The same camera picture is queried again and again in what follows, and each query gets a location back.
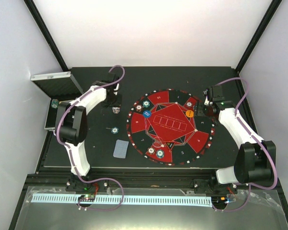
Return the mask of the yellow big blind button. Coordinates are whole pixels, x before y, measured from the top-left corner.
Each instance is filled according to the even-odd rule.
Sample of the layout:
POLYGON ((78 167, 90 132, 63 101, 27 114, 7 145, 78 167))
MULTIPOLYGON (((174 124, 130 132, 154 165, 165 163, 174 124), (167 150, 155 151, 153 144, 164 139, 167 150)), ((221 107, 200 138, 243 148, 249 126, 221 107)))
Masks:
POLYGON ((188 118, 194 117, 194 111, 193 111, 193 110, 187 110, 187 111, 185 112, 185 114, 186 114, 186 116, 187 116, 188 118))

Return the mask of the green chips in case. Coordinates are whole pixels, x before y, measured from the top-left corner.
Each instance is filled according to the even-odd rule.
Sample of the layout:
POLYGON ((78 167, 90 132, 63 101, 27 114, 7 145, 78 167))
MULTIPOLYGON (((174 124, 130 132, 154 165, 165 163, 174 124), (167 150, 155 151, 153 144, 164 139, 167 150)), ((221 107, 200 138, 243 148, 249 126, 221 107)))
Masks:
POLYGON ((51 108, 57 109, 59 105, 59 101, 57 99, 52 99, 50 105, 51 105, 51 108))

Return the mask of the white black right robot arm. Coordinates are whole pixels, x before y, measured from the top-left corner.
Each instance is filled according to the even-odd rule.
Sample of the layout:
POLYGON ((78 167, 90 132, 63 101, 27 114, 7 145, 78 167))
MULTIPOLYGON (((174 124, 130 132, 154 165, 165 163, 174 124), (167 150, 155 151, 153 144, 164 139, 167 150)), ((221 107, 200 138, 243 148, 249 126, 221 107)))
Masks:
POLYGON ((248 184, 264 190, 276 187, 276 145, 265 141, 247 124, 232 101, 197 103, 197 116, 215 118, 226 128, 239 151, 234 164, 216 171, 209 180, 209 189, 220 193, 226 184, 248 184))

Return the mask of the white blue chip stack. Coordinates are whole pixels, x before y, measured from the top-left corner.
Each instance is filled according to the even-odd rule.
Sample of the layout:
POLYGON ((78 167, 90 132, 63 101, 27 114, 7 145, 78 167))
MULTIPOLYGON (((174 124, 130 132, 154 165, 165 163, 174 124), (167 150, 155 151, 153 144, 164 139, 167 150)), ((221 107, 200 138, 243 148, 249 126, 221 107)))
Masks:
POLYGON ((119 114, 119 113, 120 113, 120 107, 113 107, 113 108, 112 108, 112 112, 113 112, 114 114, 119 114))

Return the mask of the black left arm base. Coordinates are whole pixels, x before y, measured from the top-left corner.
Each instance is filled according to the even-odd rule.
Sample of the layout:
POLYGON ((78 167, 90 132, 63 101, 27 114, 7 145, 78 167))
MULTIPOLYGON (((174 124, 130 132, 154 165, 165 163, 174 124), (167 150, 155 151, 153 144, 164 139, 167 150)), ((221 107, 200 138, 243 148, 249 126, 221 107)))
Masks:
POLYGON ((83 183, 78 177, 71 176, 68 178, 66 183, 67 192, 95 192, 98 189, 98 184, 96 183, 83 183))

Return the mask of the blue playing card deck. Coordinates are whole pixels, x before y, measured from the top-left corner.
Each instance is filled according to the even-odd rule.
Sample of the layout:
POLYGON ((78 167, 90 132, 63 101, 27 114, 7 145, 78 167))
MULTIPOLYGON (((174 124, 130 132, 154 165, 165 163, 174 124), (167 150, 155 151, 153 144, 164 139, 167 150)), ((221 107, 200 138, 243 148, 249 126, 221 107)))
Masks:
POLYGON ((113 157, 118 159, 125 159, 127 155, 129 142, 125 140, 117 140, 113 151, 113 157))

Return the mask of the aluminium poker case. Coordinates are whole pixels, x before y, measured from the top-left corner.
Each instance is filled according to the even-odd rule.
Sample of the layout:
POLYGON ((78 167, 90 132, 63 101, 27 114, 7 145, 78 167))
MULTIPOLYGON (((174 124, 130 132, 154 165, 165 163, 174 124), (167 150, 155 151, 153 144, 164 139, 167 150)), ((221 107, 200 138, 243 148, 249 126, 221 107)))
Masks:
POLYGON ((44 125, 45 130, 53 130, 56 124, 58 108, 51 108, 52 99, 57 99, 59 103, 72 101, 84 93, 70 71, 32 75, 30 80, 50 98, 44 125))

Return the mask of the green blue chip stack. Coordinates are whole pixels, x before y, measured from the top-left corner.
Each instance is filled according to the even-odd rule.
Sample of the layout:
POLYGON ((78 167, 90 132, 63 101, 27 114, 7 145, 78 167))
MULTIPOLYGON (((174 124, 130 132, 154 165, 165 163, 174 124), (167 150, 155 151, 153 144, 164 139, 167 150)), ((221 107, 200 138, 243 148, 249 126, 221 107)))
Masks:
POLYGON ((113 134, 117 134, 117 133, 119 132, 119 129, 118 129, 117 127, 113 127, 113 128, 111 129, 111 132, 112 132, 113 134))

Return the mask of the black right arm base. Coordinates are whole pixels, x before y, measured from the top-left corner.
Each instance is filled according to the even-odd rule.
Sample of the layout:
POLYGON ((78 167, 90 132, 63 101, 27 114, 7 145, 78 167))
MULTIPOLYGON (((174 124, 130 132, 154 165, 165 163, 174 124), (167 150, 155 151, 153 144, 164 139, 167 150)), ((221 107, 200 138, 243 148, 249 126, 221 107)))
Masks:
POLYGON ((209 178, 193 179, 193 188, 195 192, 219 194, 221 190, 218 187, 217 179, 214 176, 209 178))

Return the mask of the blue small blind button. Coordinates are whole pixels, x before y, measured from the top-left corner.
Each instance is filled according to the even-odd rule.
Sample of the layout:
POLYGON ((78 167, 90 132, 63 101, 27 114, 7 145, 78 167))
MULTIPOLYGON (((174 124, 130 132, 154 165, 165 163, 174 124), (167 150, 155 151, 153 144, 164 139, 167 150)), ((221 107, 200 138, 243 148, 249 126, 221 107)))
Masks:
POLYGON ((143 116, 144 116, 145 118, 149 118, 149 117, 151 116, 151 112, 150 112, 149 110, 145 110, 145 111, 143 112, 143 116))

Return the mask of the round red black poker mat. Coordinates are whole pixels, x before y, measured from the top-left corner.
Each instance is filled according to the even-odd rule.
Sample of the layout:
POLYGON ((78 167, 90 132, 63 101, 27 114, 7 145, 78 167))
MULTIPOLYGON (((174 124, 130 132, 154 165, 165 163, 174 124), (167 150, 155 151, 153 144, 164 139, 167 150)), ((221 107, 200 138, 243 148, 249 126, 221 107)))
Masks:
POLYGON ((211 147, 216 132, 213 119, 204 116, 188 118, 187 110, 193 110, 201 100, 192 94, 174 89, 157 90, 145 94, 130 108, 127 115, 127 136, 144 158, 153 162, 178 166, 187 165, 200 159, 211 147), (136 106, 143 106, 143 101, 149 101, 148 108, 137 112, 136 106), (193 102, 192 108, 185 106, 187 101, 193 102), (145 118, 143 112, 149 110, 151 116, 145 118), (164 147, 153 146, 154 138, 159 136, 164 141, 164 147), (154 154, 148 154, 148 148, 154 148, 154 154), (157 150, 164 151, 164 158, 156 156, 157 150))

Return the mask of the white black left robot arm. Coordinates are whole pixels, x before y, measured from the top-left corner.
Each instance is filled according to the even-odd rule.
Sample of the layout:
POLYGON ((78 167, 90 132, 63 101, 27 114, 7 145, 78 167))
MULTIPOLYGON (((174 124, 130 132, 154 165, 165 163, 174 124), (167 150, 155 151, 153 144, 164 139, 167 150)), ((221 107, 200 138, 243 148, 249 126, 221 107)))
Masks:
POLYGON ((82 191, 89 191, 94 184, 93 178, 87 175, 91 168, 85 152, 87 115, 99 104, 105 108, 120 108, 122 95, 119 89, 119 83, 96 81, 80 97, 58 105, 55 134, 69 155, 71 172, 79 175, 76 185, 82 191))

